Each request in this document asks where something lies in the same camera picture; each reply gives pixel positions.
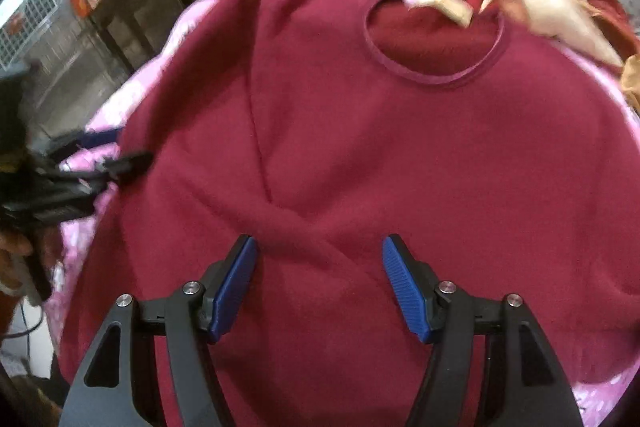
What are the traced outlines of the person's left hand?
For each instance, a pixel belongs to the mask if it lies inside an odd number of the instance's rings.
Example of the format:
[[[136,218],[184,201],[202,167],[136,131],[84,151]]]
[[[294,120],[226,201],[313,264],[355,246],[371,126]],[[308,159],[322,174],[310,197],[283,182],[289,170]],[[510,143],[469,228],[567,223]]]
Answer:
[[[26,260],[34,252],[32,244],[20,233],[2,230],[0,236],[1,291],[10,297],[22,297],[34,287]]]

